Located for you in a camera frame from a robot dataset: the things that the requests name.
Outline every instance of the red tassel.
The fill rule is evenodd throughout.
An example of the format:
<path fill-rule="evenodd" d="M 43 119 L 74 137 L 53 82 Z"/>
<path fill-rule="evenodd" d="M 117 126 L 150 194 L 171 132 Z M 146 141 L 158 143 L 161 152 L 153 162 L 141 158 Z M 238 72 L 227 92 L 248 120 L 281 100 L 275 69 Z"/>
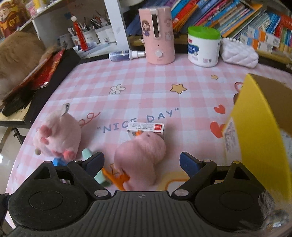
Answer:
<path fill-rule="evenodd" d="M 88 46 L 87 46 L 87 43 L 86 43 L 86 41 L 85 41 L 84 35 L 83 35 L 81 29 L 80 29 L 79 26 L 78 26 L 76 16 L 71 17 L 71 21 L 73 21 L 74 29 L 75 29 L 76 34 L 77 34 L 77 36 L 78 36 L 78 39 L 79 39 L 79 42 L 80 42 L 81 49 L 82 49 L 83 51 L 87 51 L 87 50 L 88 50 Z"/>

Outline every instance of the pink humidifier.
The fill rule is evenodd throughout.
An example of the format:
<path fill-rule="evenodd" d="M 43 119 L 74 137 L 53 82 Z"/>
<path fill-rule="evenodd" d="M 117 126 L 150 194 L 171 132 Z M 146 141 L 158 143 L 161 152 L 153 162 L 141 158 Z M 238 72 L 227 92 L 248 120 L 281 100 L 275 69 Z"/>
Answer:
<path fill-rule="evenodd" d="M 172 63 L 175 57 L 170 7 L 139 9 L 146 59 L 151 64 Z"/>

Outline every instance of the gingham pattern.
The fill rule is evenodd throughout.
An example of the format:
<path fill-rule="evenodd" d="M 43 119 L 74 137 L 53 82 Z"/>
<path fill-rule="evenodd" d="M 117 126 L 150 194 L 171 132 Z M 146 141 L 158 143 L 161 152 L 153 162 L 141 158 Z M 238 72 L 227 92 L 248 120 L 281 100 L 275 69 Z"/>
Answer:
<path fill-rule="evenodd" d="M 92 151 L 102 151 L 106 168 L 113 162 L 117 146 L 129 139 L 122 123 L 131 119 L 147 122 L 147 115 L 154 116 L 154 122 L 165 123 L 167 154 L 157 168 L 158 182 L 161 174 L 180 170 L 182 151 L 201 160 L 210 159 L 226 165 L 223 140 L 211 133 L 210 123 L 216 121 L 220 125 L 226 122 L 233 107 L 233 96 L 237 93 L 234 84 L 243 82 L 247 73 L 280 80 L 292 88 L 291 74 L 275 68 L 258 65 L 255 69 L 248 69 L 222 60 L 215 67 L 203 68 L 193 65 L 187 55 L 176 55 L 175 61 L 166 66 L 151 65 L 145 58 L 81 64 L 52 94 L 35 120 L 16 158 L 6 191 L 13 193 L 43 161 L 53 159 L 35 155 L 32 138 L 47 114 L 64 103 L 70 103 L 69 113 L 77 120 L 88 122 L 87 114 L 100 112 L 83 126 L 79 150 L 87 147 Z M 170 92 L 172 84 L 180 83 L 186 91 L 180 95 Z M 110 95 L 111 87 L 118 84 L 126 89 L 118 95 Z M 225 106 L 225 114 L 214 111 L 219 104 Z M 160 112 L 165 118 L 158 120 Z M 109 124 L 111 131 L 105 129 L 104 133 L 104 126 L 109 129 Z"/>

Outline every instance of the white flower print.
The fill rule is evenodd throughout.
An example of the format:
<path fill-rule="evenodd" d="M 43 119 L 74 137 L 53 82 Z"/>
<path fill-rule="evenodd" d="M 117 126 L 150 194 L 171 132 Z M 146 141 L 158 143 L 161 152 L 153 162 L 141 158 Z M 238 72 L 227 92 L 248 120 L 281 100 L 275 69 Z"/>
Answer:
<path fill-rule="evenodd" d="M 122 87 L 121 84 L 118 84 L 117 86 L 113 86 L 111 87 L 111 91 L 109 92 L 109 94 L 113 94 L 116 93 L 117 95 L 121 92 L 121 90 L 124 90 L 125 87 Z"/>

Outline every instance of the orange and white box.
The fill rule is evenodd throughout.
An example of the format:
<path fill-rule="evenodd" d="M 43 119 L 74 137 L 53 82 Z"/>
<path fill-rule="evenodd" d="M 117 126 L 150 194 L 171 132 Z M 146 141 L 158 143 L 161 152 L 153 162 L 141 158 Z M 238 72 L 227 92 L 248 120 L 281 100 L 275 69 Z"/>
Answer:
<path fill-rule="evenodd" d="M 280 45 L 280 39 L 278 37 L 272 34 L 268 34 L 262 30 L 254 29 L 250 26 L 248 26 L 248 29 L 247 29 L 247 36 L 253 39 L 257 39 L 261 42 L 265 42 L 277 48 Z"/>
<path fill-rule="evenodd" d="M 127 132 L 131 139 L 141 132 L 154 132 L 160 135 L 164 139 L 164 123 L 137 123 L 129 122 Z"/>
<path fill-rule="evenodd" d="M 253 39 L 244 34 L 241 34 L 240 42 L 242 42 L 245 45 L 252 46 L 255 50 L 261 50 L 267 53 L 272 53 L 272 50 L 273 50 L 272 45 L 269 45 L 268 43 L 265 43 L 265 42 L 261 42 L 257 39 Z"/>

